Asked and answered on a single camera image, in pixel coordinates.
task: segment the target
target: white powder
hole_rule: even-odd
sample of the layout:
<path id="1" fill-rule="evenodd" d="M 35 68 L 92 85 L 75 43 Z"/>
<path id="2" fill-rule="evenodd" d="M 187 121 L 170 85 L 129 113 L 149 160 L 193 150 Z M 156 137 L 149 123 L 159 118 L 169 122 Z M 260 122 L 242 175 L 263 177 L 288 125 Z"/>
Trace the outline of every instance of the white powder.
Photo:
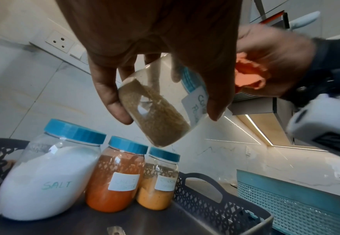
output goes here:
<path id="1" fill-rule="evenodd" d="M 39 220 L 69 209 L 83 193 L 99 153 L 86 147 L 64 147 L 10 171 L 0 187 L 0 215 Z"/>

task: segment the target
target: transparent jar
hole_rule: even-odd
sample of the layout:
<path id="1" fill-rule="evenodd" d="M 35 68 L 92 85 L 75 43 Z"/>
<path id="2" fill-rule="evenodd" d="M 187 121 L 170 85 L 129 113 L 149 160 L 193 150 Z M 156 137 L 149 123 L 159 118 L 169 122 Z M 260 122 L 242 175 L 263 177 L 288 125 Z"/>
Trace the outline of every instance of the transparent jar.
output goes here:
<path id="1" fill-rule="evenodd" d="M 167 54 L 122 82 L 119 99 L 157 147 L 186 135 L 207 116 L 208 95 L 201 77 Z"/>
<path id="2" fill-rule="evenodd" d="M 147 151 L 148 146 L 112 136 L 86 188 L 88 206 L 102 212 L 117 212 L 128 207 L 143 175 Z"/>
<path id="3" fill-rule="evenodd" d="M 83 193 L 106 135 L 51 119 L 0 186 L 0 215 L 39 220 L 69 209 Z"/>
<path id="4" fill-rule="evenodd" d="M 152 147 L 146 159 L 136 200 L 145 208 L 164 210 L 171 204 L 178 180 L 180 155 Z"/>

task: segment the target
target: orange cloth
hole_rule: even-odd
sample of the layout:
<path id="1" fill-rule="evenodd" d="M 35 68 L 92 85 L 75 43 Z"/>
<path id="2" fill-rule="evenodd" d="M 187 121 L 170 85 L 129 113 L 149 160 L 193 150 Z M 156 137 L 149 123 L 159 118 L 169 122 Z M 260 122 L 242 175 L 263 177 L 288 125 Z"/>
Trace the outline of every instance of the orange cloth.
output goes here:
<path id="1" fill-rule="evenodd" d="M 237 53 L 235 67 L 236 93 L 243 87 L 259 90 L 266 85 L 266 80 L 271 77 L 268 70 L 258 63 L 246 59 L 246 53 Z"/>

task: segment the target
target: black tray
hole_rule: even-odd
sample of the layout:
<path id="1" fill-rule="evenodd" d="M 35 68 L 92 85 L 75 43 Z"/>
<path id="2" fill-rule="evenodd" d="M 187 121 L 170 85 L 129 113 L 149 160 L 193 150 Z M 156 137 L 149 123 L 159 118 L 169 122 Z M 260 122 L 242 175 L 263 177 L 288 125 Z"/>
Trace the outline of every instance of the black tray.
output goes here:
<path id="1" fill-rule="evenodd" d="M 12 151 L 0 147 L 0 182 L 12 167 L 3 158 Z M 173 203 L 166 210 L 151 211 L 134 202 L 126 210 L 102 213 L 90 209 L 81 196 L 71 209 L 45 220 L 17 222 L 0 216 L 0 235 L 107 235 L 111 226 L 122 227 L 126 235 L 270 234 L 272 223 L 269 212 L 227 193 L 210 177 L 180 173 Z"/>

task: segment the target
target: hand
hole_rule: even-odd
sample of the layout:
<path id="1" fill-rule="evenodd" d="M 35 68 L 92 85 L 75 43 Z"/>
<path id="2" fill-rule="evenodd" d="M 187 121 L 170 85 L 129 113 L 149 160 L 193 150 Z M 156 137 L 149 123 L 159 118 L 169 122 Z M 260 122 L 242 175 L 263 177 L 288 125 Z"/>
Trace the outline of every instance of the hand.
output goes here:
<path id="1" fill-rule="evenodd" d="M 241 26 L 237 52 L 268 69 L 271 78 L 259 90 L 243 88 L 242 92 L 257 96 L 281 97 L 308 71 L 316 46 L 311 39 L 261 24 Z"/>
<path id="2" fill-rule="evenodd" d="M 207 112 L 217 120 L 234 96 L 236 41 L 242 0 L 57 0 L 86 47 L 96 90 L 109 112 L 124 124 L 132 119 L 119 102 L 115 84 L 145 61 L 170 52 L 203 78 Z"/>

